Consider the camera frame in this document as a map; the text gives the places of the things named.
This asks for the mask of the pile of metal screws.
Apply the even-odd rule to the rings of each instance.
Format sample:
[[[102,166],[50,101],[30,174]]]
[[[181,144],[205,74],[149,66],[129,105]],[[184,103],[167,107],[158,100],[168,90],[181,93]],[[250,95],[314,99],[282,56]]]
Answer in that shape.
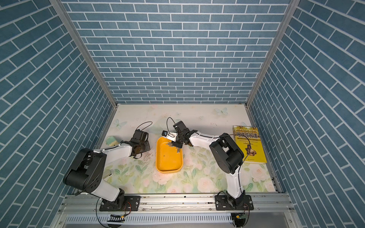
[[[176,149],[177,150],[177,153],[180,153],[181,152],[181,149],[179,147],[175,146],[175,144],[174,144],[173,141],[167,142],[166,145],[169,146],[169,147],[172,147],[173,149]]]

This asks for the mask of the yellow plastic storage box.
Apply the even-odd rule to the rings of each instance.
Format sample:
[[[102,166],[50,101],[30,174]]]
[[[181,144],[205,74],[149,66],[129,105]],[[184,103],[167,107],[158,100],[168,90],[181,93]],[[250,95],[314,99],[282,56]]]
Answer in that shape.
[[[177,153],[176,149],[169,147],[166,143],[170,140],[160,137],[156,146],[156,169],[163,174],[179,172],[183,167],[183,151]]]

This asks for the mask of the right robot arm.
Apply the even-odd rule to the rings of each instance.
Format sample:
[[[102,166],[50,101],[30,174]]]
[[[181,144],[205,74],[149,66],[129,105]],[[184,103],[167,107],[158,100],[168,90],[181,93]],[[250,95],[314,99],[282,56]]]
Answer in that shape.
[[[190,130],[179,121],[173,125],[176,134],[172,145],[182,148],[183,145],[201,147],[210,150],[219,168],[226,173],[226,199],[230,207],[237,210],[242,207],[245,190],[240,181],[240,168],[244,163],[244,153],[227,133],[220,136],[205,135],[197,130]]]

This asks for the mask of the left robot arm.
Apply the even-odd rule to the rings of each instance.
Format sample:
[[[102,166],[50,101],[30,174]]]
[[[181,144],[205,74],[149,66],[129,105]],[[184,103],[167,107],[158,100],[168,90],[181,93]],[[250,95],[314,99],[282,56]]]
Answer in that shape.
[[[148,136],[147,132],[137,129],[130,141],[121,141],[118,145],[105,149],[81,149],[64,175],[63,183],[97,196],[113,208],[122,208],[125,205],[124,191],[103,179],[104,169],[117,160],[135,158],[148,152]]]

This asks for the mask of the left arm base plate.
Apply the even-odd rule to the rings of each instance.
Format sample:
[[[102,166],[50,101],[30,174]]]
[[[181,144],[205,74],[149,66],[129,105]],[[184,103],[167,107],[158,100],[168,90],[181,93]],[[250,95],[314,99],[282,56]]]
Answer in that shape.
[[[115,201],[103,199],[99,211],[138,211],[141,197],[138,195],[129,195],[117,198]]]

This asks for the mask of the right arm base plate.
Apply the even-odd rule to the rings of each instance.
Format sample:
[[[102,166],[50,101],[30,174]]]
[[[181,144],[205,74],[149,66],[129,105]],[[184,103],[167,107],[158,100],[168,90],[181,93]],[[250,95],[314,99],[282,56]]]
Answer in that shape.
[[[252,197],[241,195],[234,199],[229,195],[215,195],[215,207],[217,211],[252,211],[254,210]]]

